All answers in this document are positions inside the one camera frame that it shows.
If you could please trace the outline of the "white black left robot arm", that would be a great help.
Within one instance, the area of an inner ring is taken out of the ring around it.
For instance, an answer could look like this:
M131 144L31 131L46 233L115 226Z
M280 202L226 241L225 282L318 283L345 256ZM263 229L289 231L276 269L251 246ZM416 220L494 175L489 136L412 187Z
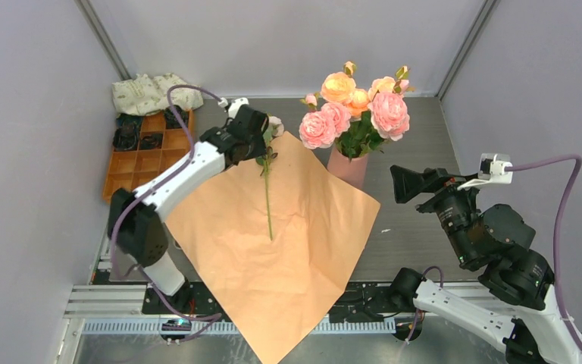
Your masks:
M178 162L135 190L113 193L108 214L111 246L133 258L162 292L161 303L171 312L186 310L191 294L182 287L186 278L167 251L166 218L206 180L263 156L268 125L267 114L253 109L247 99L237 99L227 107L225 125L205 131Z

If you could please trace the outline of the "pale small rose stem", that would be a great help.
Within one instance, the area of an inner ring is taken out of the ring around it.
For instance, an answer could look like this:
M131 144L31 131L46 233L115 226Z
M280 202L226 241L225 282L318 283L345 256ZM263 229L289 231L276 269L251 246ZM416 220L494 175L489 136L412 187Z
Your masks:
M256 162L261 167L261 174L260 176L264 178L264 192L265 192L265 202L266 202L266 211L267 211L267 221L268 221L268 236L270 241L274 239L274 232L273 232L273 224L272 224L272 216L271 216L271 198L270 198L270 174L271 174L271 165L275 158L278 156L278 152L274 151L274 148L271 146L272 141L277 138L281 137L284 133L284 126L283 122L280 118L269 115L268 116L268 125L264 130L264 146L265 146L265 153L263 156L257 157Z

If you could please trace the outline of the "peach rose flower stem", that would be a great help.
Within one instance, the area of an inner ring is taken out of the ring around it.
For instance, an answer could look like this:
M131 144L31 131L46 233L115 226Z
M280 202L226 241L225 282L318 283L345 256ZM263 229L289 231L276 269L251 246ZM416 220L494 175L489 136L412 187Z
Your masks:
M369 89L357 87L353 75L357 70L355 63L347 61L340 72L329 74L321 86L320 95L326 102L344 105L351 116L359 119L368 104L381 92L392 92L396 84L393 77L383 77L372 82Z

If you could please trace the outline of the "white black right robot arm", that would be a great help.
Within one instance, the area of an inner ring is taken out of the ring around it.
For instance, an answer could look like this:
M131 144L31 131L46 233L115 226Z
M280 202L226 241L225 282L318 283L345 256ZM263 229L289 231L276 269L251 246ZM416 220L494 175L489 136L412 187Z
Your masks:
M443 168L390 169L396 202L428 194L417 210L436 215L460 267L477 272L478 281L514 312L484 309L411 268L399 271L388 300L399 311L431 312L470 331L509 363L582 363L582 332L559 299L558 267L531 247L535 230L506 204L477 208L481 187L509 184L514 172L512 163L496 158L468 176Z

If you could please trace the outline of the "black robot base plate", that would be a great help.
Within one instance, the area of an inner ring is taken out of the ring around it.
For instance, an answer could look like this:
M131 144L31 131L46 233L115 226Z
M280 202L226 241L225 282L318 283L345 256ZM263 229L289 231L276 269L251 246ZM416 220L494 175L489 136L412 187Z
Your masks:
M185 284L167 304L185 315L208 316L221 314L223 322L231 319L210 290L202 282ZM345 293L328 311L330 323L379 322L399 314L414 314L415 307L390 293L388 282L349 282Z

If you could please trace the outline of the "green orange wrapping paper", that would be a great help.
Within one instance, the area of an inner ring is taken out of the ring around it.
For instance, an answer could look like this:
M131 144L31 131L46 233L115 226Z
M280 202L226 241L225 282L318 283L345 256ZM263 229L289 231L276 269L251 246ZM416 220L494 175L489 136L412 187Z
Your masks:
M280 326L249 322L241 303L274 293L307 297L316 307L338 299L368 241L380 203L335 177L290 133L276 138L268 221L261 168L243 162L204 182L170 213L166 224L203 283L235 321L263 363L280 362L307 334L296 321Z

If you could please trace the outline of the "pink single rose stem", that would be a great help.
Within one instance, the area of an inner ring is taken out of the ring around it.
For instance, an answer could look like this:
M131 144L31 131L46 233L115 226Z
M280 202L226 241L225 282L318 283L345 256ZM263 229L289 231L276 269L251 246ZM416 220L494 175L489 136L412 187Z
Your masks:
M401 66L393 77L385 76L372 81L368 89L369 123L373 130L368 135L365 153L379 150L384 143L398 141L410 128L410 115L405 102L409 91L409 67Z

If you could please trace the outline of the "pink cylindrical vase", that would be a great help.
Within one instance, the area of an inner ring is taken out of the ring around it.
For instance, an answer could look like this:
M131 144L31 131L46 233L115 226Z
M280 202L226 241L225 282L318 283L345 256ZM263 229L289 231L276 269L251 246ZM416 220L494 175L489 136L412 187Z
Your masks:
M351 186L363 190L368 160L369 154L349 158L333 147L327 163L327 170Z

